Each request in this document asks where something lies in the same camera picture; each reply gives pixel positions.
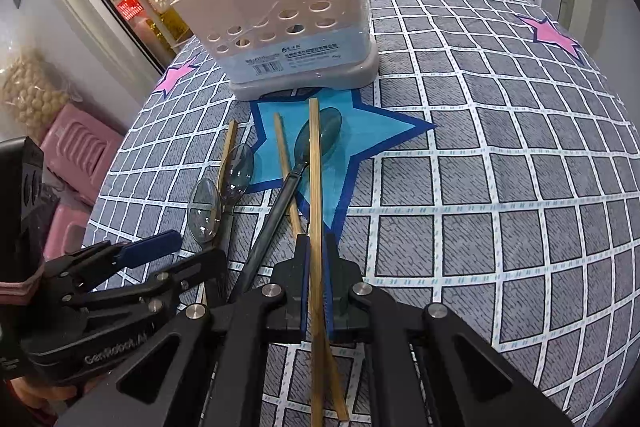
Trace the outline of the bag of round nuts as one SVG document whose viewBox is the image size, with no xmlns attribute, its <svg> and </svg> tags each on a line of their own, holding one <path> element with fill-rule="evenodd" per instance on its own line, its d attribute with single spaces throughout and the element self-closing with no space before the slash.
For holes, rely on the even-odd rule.
<svg viewBox="0 0 640 427">
<path fill-rule="evenodd" d="M 68 101 L 65 84 L 39 52 L 18 54 L 1 67 L 1 102 L 31 135 L 46 133 Z"/>
</svg>

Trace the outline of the pink plastic stool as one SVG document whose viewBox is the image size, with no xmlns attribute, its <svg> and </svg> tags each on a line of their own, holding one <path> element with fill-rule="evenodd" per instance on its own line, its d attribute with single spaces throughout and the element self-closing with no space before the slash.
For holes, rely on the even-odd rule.
<svg viewBox="0 0 640 427">
<path fill-rule="evenodd" d="M 61 197 L 44 246 L 52 260 L 81 245 L 92 206 L 124 137 L 73 104 L 65 105 L 42 141 L 47 167 L 73 194 Z"/>
</svg>

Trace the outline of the grey checked tablecloth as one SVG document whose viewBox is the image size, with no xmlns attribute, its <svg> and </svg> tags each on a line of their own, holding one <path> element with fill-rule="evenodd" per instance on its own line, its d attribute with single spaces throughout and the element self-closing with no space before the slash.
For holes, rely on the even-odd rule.
<svg viewBox="0 0 640 427">
<path fill-rule="evenodd" d="M 272 132 L 293 144 L 307 98 L 343 114 L 322 174 L 341 257 L 398 303 L 443 303 L 574 423 L 595 426 L 639 355 L 639 135 L 581 46 L 530 0 L 369 0 L 378 77 L 359 91 L 236 101 L 197 38 L 168 94 L 145 102 L 93 205 L 82 246 L 184 235 L 192 188 L 217 173 L 229 122 L 254 148 L 234 210 L 231 288 L 276 199 Z"/>
</svg>

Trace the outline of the beige utensil holder caddy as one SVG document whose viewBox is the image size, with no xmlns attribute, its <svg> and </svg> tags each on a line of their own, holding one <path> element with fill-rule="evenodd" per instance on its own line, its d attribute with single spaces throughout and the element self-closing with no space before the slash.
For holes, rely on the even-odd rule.
<svg viewBox="0 0 640 427">
<path fill-rule="evenodd" d="M 175 0 L 240 101 L 299 88 L 352 90 L 378 73 L 367 0 Z"/>
</svg>

